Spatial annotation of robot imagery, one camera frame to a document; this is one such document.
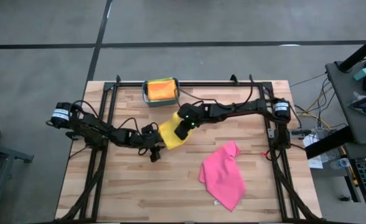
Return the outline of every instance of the wood grain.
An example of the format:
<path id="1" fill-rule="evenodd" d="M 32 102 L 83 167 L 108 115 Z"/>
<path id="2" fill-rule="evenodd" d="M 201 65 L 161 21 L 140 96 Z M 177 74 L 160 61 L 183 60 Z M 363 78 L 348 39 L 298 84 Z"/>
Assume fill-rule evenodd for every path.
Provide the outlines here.
<path id="1" fill-rule="evenodd" d="M 287 81 L 273 81 L 277 97 L 292 102 Z M 87 100 L 98 111 L 103 82 L 89 82 Z M 185 91 L 202 98 L 216 98 L 220 103 L 244 101 L 249 87 L 195 87 Z M 251 100 L 259 97 L 254 88 Z M 107 102 L 105 119 L 108 116 Z M 185 94 L 180 103 L 193 103 Z M 177 105 L 149 108 L 142 100 L 140 88 L 118 88 L 113 125 L 119 126 L 126 118 L 135 117 L 138 126 L 150 122 L 161 124 L 177 111 Z M 292 116 L 290 128 L 297 128 Z M 133 122 L 126 123 L 134 128 Z M 233 212 L 214 206 L 214 198 L 198 181 L 202 161 L 228 141 L 236 141 L 242 150 L 236 161 L 246 184 L 244 198 Z M 302 145 L 299 140 L 294 143 Z M 73 144 L 71 153 L 83 147 L 82 141 Z M 106 171 L 101 191 L 99 222 L 276 222 L 281 220 L 271 163 L 261 152 L 268 150 L 265 124 L 260 115 L 229 118 L 218 124 L 205 124 L 194 130 L 183 145 L 171 151 L 162 150 L 161 160 L 151 163 L 150 153 L 138 156 L 136 149 L 109 145 Z M 287 151 L 294 188 L 305 204 L 321 216 L 316 191 L 306 154 L 292 147 Z M 83 190 L 90 150 L 83 151 L 69 161 L 56 218 L 62 217 Z M 284 191 L 289 210 L 288 194 Z M 90 216 L 91 203 L 88 208 Z"/>

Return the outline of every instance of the robotic arm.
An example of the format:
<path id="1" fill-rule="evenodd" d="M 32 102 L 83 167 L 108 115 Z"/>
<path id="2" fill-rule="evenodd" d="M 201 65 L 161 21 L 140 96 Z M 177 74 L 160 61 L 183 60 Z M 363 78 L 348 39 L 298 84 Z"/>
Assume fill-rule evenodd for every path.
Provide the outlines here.
<path id="1" fill-rule="evenodd" d="M 101 149 L 106 147 L 107 139 L 109 139 L 117 146 L 139 149 L 140 156 L 150 149 L 151 162 L 160 159 L 161 147 L 157 144 L 162 142 L 162 139 L 158 130 L 153 128 L 154 123 L 143 127 L 141 133 L 135 129 L 121 128 L 121 126 L 114 128 L 98 119 L 94 114 L 85 112 L 81 106 L 71 103 L 57 103 L 52 119 L 47 124 L 57 129 L 71 129 L 72 132 L 65 134 L 73 140 L 76 140 L 77 136 L 83 137 L 89 147 Z"/>
<path id="2" fill-rule="evenodd" d="M 268 110 L 270 107 L 273 108 L 272 113 Z M 289 102 L 279 98 L 270 100 L 256 99 L 239 105 L 202 103 L 199 106 L 195 106 L 185 103 L 177 112 L 182 121 L 174 132 L 181 140 L 184 140 L 188 136 L 190 129 L 199 127 L 201 124 L 217 123 L 234 116 L 260 114 L 276 124 L 272 147 L 277 150 L 289 149 L 291 147 L 290 133 L 287 129 L 287 124 L 291 120 L 289 109 Z"/>

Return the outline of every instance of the orange sponge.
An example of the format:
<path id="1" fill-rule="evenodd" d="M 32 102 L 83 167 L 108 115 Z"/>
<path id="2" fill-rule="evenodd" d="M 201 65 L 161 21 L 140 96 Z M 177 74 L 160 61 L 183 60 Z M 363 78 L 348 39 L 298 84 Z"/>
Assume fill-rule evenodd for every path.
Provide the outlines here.
<path id="1" fill-rule="evenodd" d="M 153 81 L 147 83 L 147 96 L 149 100 L 168 100 L 175 98 L 175 80 Z"/>

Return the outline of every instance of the pink towel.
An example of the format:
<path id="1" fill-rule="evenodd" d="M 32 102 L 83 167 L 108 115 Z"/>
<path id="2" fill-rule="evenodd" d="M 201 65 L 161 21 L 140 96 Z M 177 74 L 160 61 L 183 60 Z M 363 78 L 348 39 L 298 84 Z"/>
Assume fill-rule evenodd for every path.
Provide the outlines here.
<path id="1" fill-rule="evenodd" d="M 244 196 L 245 184 L 234 157 L 241 151 L 234 141 L 217 149 L 201 165 L 199 180 L 224 207 L 233 211 Z"/>

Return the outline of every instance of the concrete floor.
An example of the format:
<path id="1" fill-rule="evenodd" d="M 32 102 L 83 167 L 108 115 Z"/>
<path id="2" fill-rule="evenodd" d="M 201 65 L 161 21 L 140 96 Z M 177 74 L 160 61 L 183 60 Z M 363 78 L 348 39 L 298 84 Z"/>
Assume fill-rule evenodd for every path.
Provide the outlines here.
<path id="1" fill-rule="evenodd" d="M 95 43 L 106 0 L 0 0 L 0 44 Z M 104 43 L 364 40 L 366 0 L 114 0 Z M 102 49 L 94 80 L 247 79 L 296 83 L 324 73 L 359 45 Z M 93 49 L 0 50 L 0 143 L 35 154 L 17 162 L 0 204 L 0 223 L 53 219 L 71 141 L 45 125 L 56 102 L 82 97 Z M 323 78 L 291 89 L 306 107 Z M 334 99 L 323 119 L 345 122 Z M 304 127 L 313 126 L 304 120 Z M 323 217 L 366 223 L 364 203 L 340 202 L 343 178 L 314 179 Z"/>

